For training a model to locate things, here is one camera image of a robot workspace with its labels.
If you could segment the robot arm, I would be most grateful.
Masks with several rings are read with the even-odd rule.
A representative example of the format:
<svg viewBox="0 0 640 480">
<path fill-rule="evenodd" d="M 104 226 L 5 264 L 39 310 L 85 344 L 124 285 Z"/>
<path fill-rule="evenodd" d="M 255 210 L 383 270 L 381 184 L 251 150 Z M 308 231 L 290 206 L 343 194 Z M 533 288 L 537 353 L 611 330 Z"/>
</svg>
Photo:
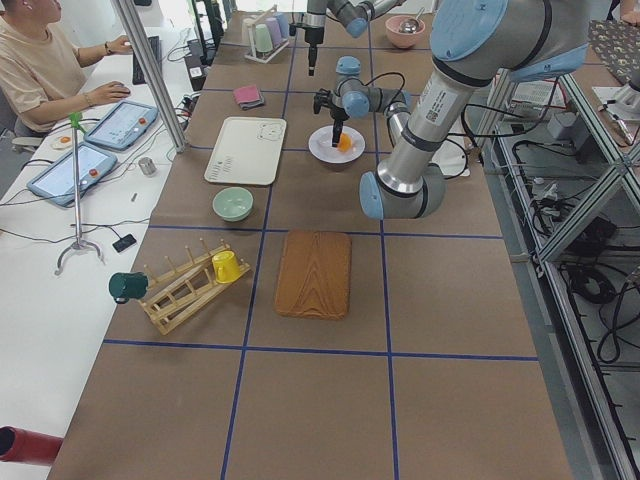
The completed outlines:
<svg viewBox="0 0 640 480">
<path fill-rule="evenodd" d="M 494 78 L 521 83 L 577 70 L 589 21 L 583 1 L 445 1 L 432 23 L 433 72 L 413 109 L 401 90 L 371 89 L 337 68 L 331 100 L 349 117 L 383 113 L 393 144 L 361 177 L 363 212 L 408 219 L 435 211 L 446 185 L 432 158 L 472 94 Z"/>
<path fill-rule="evenodd" d="M 324 42 L 327 12 L 333 15 L 351 37 L 358 38 L 371 21 L 404 3 L 404 0 L 359 1 L 357 4 L 348 0 L 308 1 L 300 20 L 291 24 L 291 29 L 304 31 L 304 40 L 309 47 L 308 75 L 315 75 L 318 46 Z"/>
</svg>

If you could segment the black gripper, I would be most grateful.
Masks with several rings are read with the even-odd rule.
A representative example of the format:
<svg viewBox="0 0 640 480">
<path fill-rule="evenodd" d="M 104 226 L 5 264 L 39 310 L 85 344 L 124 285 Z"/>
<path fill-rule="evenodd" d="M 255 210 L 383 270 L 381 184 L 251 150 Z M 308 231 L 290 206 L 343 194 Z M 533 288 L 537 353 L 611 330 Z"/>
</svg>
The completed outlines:
<svg viewBox="0 0 640 480">
<path fill-rule="evenodd" d="M 331 146 L 337 147 L 340 142 L 340 131 L 343 129 L 348 115 L 343 108 L 333 105 L 331 107 L 331 118 L 333 119 Z"/>
<path fill-rule="evenodd" d="M 305 41 L 309 45 L 308 49 L 308 75 L 314 76 L 316 70 L 318 46 L 324 42 L 324 27 L 305 27 Z"/>
</svg>

